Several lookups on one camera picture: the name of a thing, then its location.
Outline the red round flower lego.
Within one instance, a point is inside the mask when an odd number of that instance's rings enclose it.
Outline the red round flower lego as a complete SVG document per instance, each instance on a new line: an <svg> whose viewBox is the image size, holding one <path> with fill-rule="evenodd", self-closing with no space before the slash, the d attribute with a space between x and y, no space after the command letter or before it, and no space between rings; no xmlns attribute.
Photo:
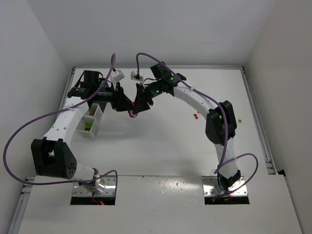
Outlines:
<svg viewBox="0 0 312 234"><path fill-rule="evenodd" d="M131 109L127 111L130 118L136 118L137 117L137 113L135 112L135 110L136 110L136 103L132 102Z"/></svg>

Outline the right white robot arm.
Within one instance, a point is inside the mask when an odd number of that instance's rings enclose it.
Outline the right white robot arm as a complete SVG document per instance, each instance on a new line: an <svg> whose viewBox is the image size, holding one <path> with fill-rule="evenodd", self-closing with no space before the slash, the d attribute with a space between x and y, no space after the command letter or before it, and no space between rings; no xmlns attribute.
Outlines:
<svg viewBox="0 0 312 234"><path fill-rule="evenodd" d="M131 78L137 80L134 109L129 115L134 117L138 113L149 110L152 99L168 93L196 109L206 120L205 134L215 146L219 165L215 171L220 187L228 191L239 180L241 173L235 162L234 136L237 123L233 106L229 101L217 102L204 96L195 89L182 74L173 75L163 64L151 67L155 81L144 84L143 77L136 72Z"/></svg>

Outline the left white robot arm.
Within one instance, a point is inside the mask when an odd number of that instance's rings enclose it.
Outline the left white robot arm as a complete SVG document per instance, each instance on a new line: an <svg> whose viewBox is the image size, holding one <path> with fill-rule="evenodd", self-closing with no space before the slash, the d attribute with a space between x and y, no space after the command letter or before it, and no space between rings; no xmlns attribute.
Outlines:
<svg viewBox="0 0 312 234"><path fill-rule="evenodd" d="M90 131L98 129L107 103L117 111L134 109L120 86L124 77L122 71L116 69L108 79L99 71L83 71L67 93L64 106L50 130L31 143L37 175L74 181L94 194L104 190L104 180L98 170L79 164L70 143L77 129L87 130L83 123L90 125Z"/></svg>

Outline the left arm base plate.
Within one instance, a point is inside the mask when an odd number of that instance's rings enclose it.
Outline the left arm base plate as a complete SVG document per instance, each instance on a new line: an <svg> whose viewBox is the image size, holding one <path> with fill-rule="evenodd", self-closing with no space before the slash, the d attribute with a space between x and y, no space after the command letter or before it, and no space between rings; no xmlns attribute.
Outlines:
<svg viewBox="0 0 312 234"><path fill-rule="evenodd" d="M75 182L73 186L73 197L114 197L116 194L116 181L114 176L104 176L91 183Z"/></svg>

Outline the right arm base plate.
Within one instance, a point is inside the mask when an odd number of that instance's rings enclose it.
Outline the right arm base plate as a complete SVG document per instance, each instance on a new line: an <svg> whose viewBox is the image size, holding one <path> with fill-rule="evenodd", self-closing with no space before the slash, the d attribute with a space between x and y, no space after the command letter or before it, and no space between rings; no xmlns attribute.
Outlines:
<svg viewBox="0 0 312 234"><path fill-rule="evenodd" d="M204 197L214 197L226 192L230 193L228 196L233 197L248 196L247 186L245 185L245 178L243 176L229 187L228 191L220 187L216 176L203 177L202 183Z"/></svg>

